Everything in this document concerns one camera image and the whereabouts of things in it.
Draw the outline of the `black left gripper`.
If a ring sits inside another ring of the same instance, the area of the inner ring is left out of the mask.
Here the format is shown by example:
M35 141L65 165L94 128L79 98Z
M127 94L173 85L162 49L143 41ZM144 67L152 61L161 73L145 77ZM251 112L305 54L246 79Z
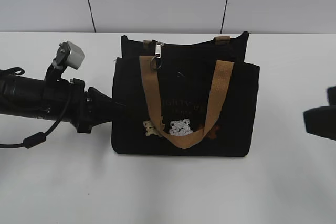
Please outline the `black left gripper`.
M91 133L93 127L113 121L115 110L131 111L127 100L111 98L93 87L85 91L85 82L80 79L71 79L70 85L68 115L78 133Z

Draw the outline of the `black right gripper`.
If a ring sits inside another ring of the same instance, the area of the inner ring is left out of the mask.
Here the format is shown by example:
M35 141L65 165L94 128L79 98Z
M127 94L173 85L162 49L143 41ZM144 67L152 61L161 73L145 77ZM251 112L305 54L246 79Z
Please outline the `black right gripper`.
M335 86L327 88L328 105L303 112L306 132L335 141Z

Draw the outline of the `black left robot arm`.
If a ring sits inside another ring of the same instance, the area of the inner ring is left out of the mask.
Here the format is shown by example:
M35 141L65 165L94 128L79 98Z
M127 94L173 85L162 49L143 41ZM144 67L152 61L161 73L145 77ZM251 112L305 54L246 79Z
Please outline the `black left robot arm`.
M22 76L21 68L1 71L1 114L69 122L78 133L122 119L123 102L90 87L80 79L47 82Z

